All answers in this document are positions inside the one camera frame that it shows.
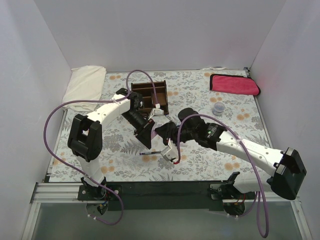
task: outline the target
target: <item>metal frame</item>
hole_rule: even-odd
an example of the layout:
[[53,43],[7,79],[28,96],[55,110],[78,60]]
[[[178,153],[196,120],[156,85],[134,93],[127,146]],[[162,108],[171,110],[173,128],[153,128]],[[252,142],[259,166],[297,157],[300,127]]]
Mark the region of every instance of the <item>metal frame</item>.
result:
[[[266,137],[268,139],[269,145],[272,148],[272,142],[270,139],[270,135],[267,130],[267,126],[258,102],[257,97],[254,97],[260,118],[262,120],[262,124],[266,133]],[[62,116],[61,125],[59,128],[57,140],[54,146],[54,152],[57,151],[59,139],[62,133],[63,124],[66,118],[68,110],[65,110]],[[52,165],[53,165],[54,158],[50,159],[50,164],[47,170],[47,176],[51,175]],[[25,225],[25,229],[22,235],[23,240],[29,240],[33,236],[33,232],[35,230],[39,210],[41,203],[99,203],[100,201],[79,201],[77,200],[79,187],[82,184],[80,182],[77,183],[37,183],[36,187],[33,192],[33,196],[31,199],[31,208],[29,212],[29,216]],[[266,200],[268,202],[287,202],[288,200],[283,199],[276,195],[273,192],[266,192]],[[233,202],[233,200],[223,200],[224,203]],[[292,210],[295,216],[295,220],[299,227],[300,234],[303,240],[312,240],[312,236],[303,213],[301,202],[299,201],[299,196],[297,196],[296,200],[291,201]]]

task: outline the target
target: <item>marker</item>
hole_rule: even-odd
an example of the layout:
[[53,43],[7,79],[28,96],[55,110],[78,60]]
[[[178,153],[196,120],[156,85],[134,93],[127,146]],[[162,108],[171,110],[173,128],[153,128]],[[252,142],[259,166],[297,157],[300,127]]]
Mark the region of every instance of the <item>marker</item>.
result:
[[140,152],[139,155],[151,155],[151,154],[160,154],[161,151],[148,151],[148,152]]

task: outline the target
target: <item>pink object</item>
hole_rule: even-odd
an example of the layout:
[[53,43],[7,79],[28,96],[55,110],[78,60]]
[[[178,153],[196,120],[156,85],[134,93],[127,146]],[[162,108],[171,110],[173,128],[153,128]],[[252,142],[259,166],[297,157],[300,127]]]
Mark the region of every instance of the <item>pink object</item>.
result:
[[210,90],[229,94],[258,95],[261,91],[255,81],[249,77],[212,74]]

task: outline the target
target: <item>black trim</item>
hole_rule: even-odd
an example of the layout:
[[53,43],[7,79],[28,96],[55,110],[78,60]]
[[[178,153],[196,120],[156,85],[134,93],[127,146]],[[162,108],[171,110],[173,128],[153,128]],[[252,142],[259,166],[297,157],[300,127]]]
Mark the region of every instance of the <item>black trim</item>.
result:
[[259,90],[259,93],[255,96],[258,96],[260,93],[261,93],[261,89],[260,87],[256,84],[255,80],[253,80],[250,76],[248,77],[244,77],[244,76],[241,76],[241,75],[227,75],[227,74],[211,74],[210,75],[210,90],[212,91],[212,88],[213,88],[213,84],[212,84],[212,80],[213,80],[213,77],[214,76],[223,76],[223,77],[234,77],[234,78],[243,78],[243,79],[251,79],[255,85],[257,86],[258,90]]

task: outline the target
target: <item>plastic container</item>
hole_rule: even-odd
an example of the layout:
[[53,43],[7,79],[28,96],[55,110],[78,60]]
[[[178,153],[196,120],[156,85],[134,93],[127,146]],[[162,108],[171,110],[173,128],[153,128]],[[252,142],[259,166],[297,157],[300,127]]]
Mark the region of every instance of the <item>plastic container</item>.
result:
[[213,106],[212,113],[213,115],[221,116],[224,113],[225,109],[226,107],[222,102],[216,102]]

